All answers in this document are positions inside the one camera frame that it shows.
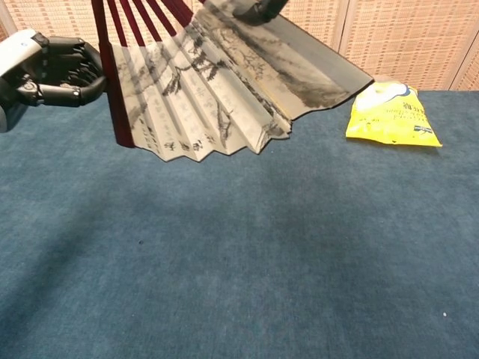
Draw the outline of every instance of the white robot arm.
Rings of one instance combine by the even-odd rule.
[[[100,54],[82,39],[26,29],[0,42],[0,132],[12,130],[29,106],[79,107],[105,89]]]

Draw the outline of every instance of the blue carpet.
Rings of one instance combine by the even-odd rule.
[[[347,141],[351,102],[257,156],[116,145],[106,98],[0,136],[0,358],[479,358],[479,93],[441,149]]]

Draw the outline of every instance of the folding fan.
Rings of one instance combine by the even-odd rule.
[[[298,117],[339,105],[373,81],[282,16],[240,22],[232,13],[251,0],[206,0],[195,13],[182,0],[106,2],[118,44],[109,39],[103,0],[92,5],[117,142],[164,161],[245,147],[260,153],[269,140],[288,138]]]

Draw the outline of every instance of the plastic packaging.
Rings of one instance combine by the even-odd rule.
[[[356,97],[346,137],[442,147],[417,90],[394,80],[374,82]]]

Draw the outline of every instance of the yellow snack bag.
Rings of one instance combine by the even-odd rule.
[[[374,82],[356,97],[346,137],[442,147],[417,90],[397,81]]]

